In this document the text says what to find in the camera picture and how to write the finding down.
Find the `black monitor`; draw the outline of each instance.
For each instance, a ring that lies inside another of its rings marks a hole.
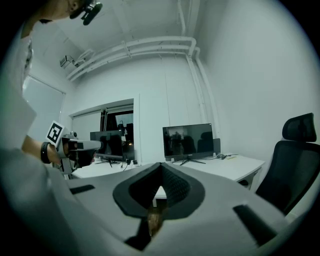
[[[211,123],[171,126],[163,128],[166,158],[196,159],[212,156],[214,139]]]
[[[121,136],[121,130],[90,132],[91,141],[100,141],[103,143],[103,147],[99,149],[96,156],[113,160],[122,160],[123,150]]]

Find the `wristwatch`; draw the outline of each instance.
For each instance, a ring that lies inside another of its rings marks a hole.
[[[41,161],[44,162],[45,164],[50,164],[48,153],[47,153],[47,147],[49,144],[50,144],[49,142],[44,142],[42,143],[42,146],[41,146]]]

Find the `person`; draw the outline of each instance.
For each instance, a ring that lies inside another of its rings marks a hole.
[[[12,85],[16,91],[22,94],[23,84],[32,64],[33,49],[31,33],[37,22],[47,24],[55,20],[67,18],[76,13],[81,13],[84,7],[91,4],[92,1],[93,0],[45,0],[43,5],[22,25],[22,28],[18,32],[17,39],[11,46],[10,54],[7,55],[2,70],[2,73],[7,77],[5,84]],[[37,141],[27,135],[24,138],[21,149],[23,152],[41,160],[42,145],[43,142]],[[63,149],[64,153],[68,155],[68,144],[64,145]],[[48,144],[46,153],[47,161],[60,164],[60,158],[54,145]]]

